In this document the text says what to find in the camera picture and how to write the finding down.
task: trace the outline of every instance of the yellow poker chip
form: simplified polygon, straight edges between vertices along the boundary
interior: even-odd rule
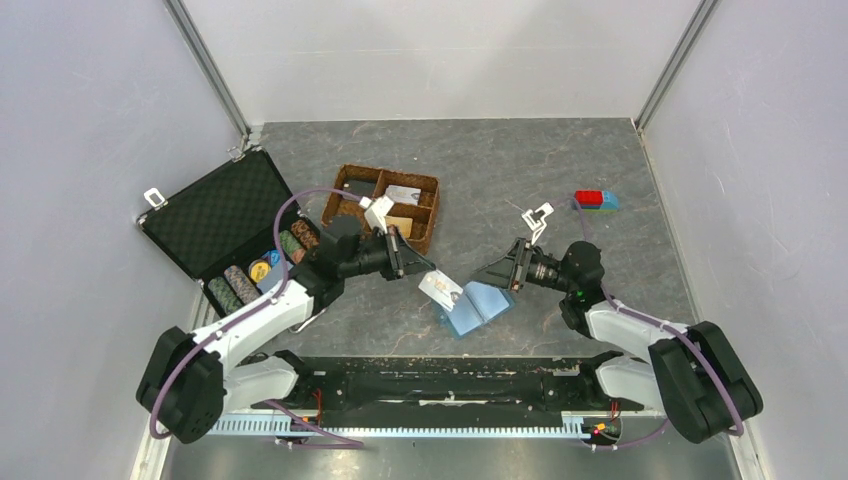
[[[259,283],[271,271],[271,264],[265,260],[257,260],[250,264],[248,270],[250,270],[250,279],[254,283]]]

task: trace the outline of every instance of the metal frame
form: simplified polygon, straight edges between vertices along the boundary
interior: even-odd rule
[[[227,112],[227,116],[230,117],[230,121],[233,122],[236,130],[241,133],[242,143],[246,142],[251,133],[250,125],[247,124],[247,120],[245,120],[244,115],[241,113],[241,109],[239,109],[236,99],[233,97],[232,92],[230,92],[229,87],[227,87],[224,77],[221,76],[218,66],[212,60],[212,55],[209,53],[209,49],[206,48],[206,44],[203,42],[197,26],[191,19],[188,9],[186,9],[182,0],[163,1],[174,18],[177,28],[180,29],[180,33],[182,33],[191,53],[197,60],[198,65],[200,65],[200,70],[203,71],[203,75],[209,80],[209,84],[212,85],[215,95],[221,101],[221,105]]]
[[[692,18],[689,20],[689,24],[686,25],[686,30],[683,31],[683,36],[680,37],[680,40],[677,42],[677,46],[674,47],[674,51],[671,53],[671,57],[668,59],[665,68],[663,68],[660,78],[654,85],[654,89],[651,90],[651,94],[648,95],[648,100],[645,102],[645,106],[642,107],[642,111],[639,112],[639,116],[633,121],[636,131],[640,134],[645,130],[648,123],[650,123],[654,113],[656,113],[660,102],[663,97],[665,97],[665,94],[674,82],[675,77],[677,77],[680,67],[689,56],[689,52],[692,50],[692,47],[698,40],[701,31],[704,29],[704,25],[706,25],[707,21],[712,16],[715,11],[715,7],[719,4],[719,2],[721,2],[721,0],[701,0],[701,3],[695,10],[695,14],[692,15]]]

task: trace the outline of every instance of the white card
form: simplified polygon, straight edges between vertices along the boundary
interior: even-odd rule
[[[386,196],[394,200],[395,203],[418,205],[418,201],[421,199],[421,189],[389,185],[386,187]]]
[[[449,312],[462,295],[462,287],[439,270],[427,272],[418,288]]]

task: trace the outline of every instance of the poker chip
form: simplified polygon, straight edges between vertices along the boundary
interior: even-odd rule
[[[271,268],[274,268],[278,263],[280,263],[280,252],[276,249],[268,250],[265,252],[265,255],[262,255],[262,259],[268,262],[268,264],[271,265]]]
[[[259,283],[271,271],[271,264],[265,260],[256,260],[250,264],[247,270],[250,272],[250,279],[253,280],[253,283]]]
[[[294,260],[294,263],[298,263],[299,261],[295,259],[295,252],[297,252],[298,250],[303,250],[303,245],[301,245],[300,242],[297,241],[297,238],[295,238],[291,232],[286,230],[280,233],[280,243],[283,246],[283,251],[286,252],[289,258]],[[300,259],[303,259],[303,255],[305,253],[306,252],[304,251],[304,253],[299,255]]]
[[[247,275],[237,266],[233,265],[224,270],[224,278],[227,279],[230,287],[232,287],[239,299],[245,304],[259,298],[259,290],[253,286]]]
[[[230,288],[230,285],[227,284],[227,281],[221,277],[209,281],[209,291],[227,315],[244,306],[236,293]]]
[[[315,232],[312,231],[312,228],[305,221],[298,220],[294,222],[291,231],[307,250],[318,246],[318,236],[315,235]]]
[[[303,261],[303,257],[306,256],[306,250],[299,248],[292,254],[292,262],[300,263]]]

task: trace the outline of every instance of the blue poker chip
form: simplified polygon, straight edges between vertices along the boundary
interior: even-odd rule
[[[278,252],[277,250],[268,250],[267,252],[265,252],[265,255],[262,255],[262,258],[264,258],[265,261],[267,261],[269,264],[271,264],[271,267],[273,267],[274,265],[280,263],[280,252]]]

